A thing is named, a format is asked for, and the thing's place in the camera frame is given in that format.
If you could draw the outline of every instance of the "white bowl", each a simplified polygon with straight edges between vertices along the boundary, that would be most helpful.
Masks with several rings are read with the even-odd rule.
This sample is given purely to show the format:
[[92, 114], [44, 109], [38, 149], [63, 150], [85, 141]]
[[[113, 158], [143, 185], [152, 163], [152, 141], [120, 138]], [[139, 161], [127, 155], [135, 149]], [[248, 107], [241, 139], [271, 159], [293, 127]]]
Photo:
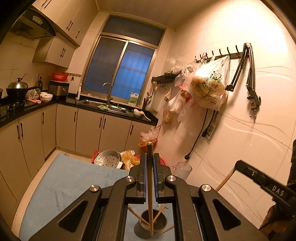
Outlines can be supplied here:
[[137, 109], [133, 110], [133, 114], [138, 117], [140, 117], [142, 115]]
[[52, 100], [53, 95], [52, 94], [41, 94], [40, 95], [40, 100], [42, 102], [50, 102]]

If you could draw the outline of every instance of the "tile floor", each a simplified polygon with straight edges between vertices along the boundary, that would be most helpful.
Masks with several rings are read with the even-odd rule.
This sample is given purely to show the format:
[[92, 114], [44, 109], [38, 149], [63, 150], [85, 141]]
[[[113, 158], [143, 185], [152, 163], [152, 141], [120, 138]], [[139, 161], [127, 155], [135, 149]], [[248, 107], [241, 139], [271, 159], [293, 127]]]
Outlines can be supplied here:
[[47, 159], [47, 161], [44, 163], [44, 165], [41, 167], [41, 169], [39, 170], [39, 172], [36, 174], [36, 176], [33, 178], [32, 182], [30, 183], [30, 185], [28, 186], [22, 200], [20, 201], [20, 204], [17, 208], [17, 211], [15, 213], [15, 217], [13, 219], [12, 222], [12, 227], [11, 227], [11, 231], [18, 237], [19, 233], [20, 233], [20, 226], [22, 223], [22, 219], [24, 217], [25, 211], [27, 209], [27, 206], [29, 204], [29, 201], [34, 193], [34, 191], [36, 190], [39, 182], [41, 181], [43, 175], [45, 174], [46, 170], [49, 168], [49, 166], [51, 165], [51, 163], [53, 162], [53, 160], [56, 158], [56, 156], [60, 153], [64, 153], [66, 156], [68, 157], [72, 157], [75, 158], [77, 160], [80, 161], [85, 161], [85, 162], [91, 162], [91, 159], [85, 158], [85, 157], [81, 157], [81, 156], [76, 156], [67, 152], [63, 152], [60, 150], [55, 150], [50, 157]]

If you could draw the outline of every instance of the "range hood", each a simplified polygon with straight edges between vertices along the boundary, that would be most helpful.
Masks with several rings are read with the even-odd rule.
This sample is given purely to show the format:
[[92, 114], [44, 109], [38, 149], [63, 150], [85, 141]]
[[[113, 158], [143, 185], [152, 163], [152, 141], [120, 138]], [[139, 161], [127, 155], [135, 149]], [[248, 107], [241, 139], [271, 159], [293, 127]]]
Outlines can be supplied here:
[[27, 9], [10, 29], [11, 33], [27, 39], [40, 39], [56, 36], [50, 21], [39, 11]]

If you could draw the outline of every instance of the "pot lid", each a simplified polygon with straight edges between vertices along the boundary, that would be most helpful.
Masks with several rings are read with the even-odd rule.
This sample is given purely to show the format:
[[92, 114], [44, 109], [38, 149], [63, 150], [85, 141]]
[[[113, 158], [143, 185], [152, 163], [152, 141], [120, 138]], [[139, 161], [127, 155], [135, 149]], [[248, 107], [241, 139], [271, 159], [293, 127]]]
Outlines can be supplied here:
[[22, 78], [17, 78], [17, 81], [15, 82], [11, 82], [8, 85], [7, 89], [27, 89], [28, 88], [27, 83], [21, 81], [24, 78], [24, 76]]

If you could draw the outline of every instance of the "glass cup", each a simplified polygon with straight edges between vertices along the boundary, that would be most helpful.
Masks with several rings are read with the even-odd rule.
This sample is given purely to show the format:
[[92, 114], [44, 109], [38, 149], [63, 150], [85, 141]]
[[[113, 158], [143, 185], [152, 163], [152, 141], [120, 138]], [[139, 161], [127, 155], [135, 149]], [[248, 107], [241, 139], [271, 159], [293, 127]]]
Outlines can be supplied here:
[[174, 172], [173, 175], [176, 177], [182, 178], [184, 181], [186, 181], [191, 171], [192, 171], [192, 167], [188, 163], [181, 161], [177, 164], [176, 171]]

